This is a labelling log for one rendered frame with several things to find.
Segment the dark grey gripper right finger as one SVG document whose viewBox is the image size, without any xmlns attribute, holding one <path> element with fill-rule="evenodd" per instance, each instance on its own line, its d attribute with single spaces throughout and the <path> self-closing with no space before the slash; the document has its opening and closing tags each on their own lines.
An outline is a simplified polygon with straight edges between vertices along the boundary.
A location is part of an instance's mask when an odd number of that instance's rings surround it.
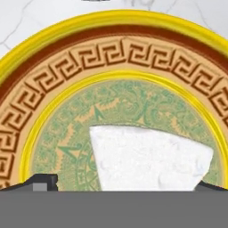
<svg viewBox="0 0 228 228">
<path fill-rule="evenodd" d="M 200 181 L 195 187 L 195 191 L 225 191 L 225 188 Z"/>
</svg>

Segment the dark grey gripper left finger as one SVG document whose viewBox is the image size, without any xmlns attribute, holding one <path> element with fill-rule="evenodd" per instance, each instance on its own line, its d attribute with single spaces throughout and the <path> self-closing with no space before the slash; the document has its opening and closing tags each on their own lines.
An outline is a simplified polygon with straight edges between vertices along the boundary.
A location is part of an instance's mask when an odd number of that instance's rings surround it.
<svg viewBox="0 0 228 228">
<path fill-rule="evenodd" d="M 58 191 L 57 174 L 35 174 L 24 183 L 4 188 L 3 191 Z"/>
</svg>

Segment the white cake slice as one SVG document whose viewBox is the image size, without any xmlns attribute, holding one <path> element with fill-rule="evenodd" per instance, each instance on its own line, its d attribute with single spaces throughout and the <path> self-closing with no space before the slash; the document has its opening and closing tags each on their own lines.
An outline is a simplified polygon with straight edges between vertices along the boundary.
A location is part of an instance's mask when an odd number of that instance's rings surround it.
<svg viewBox="0 0 228 228">
<path fill-rule="evenodd" d="M 104 191 L 194 191 L 214 150 L 188 138 L 135 126 L 89 128 Z"/>
</svg>

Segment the gold rimmed patterned plate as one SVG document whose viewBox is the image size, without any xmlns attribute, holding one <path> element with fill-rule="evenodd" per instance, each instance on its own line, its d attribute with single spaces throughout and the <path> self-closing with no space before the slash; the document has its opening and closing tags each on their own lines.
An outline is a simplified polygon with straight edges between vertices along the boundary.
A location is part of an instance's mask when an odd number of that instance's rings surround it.
<svg viewBox="0 0 228 228">
<path fill-rule="evenodd" d="M 228 189 L 228 40 L 163 13 L 89 13 L 0 59 L 0 190 L 55 173 L 99 188 L 93 124 L 156 127 L 214 149 L 207 181 Z"/>
</svg>

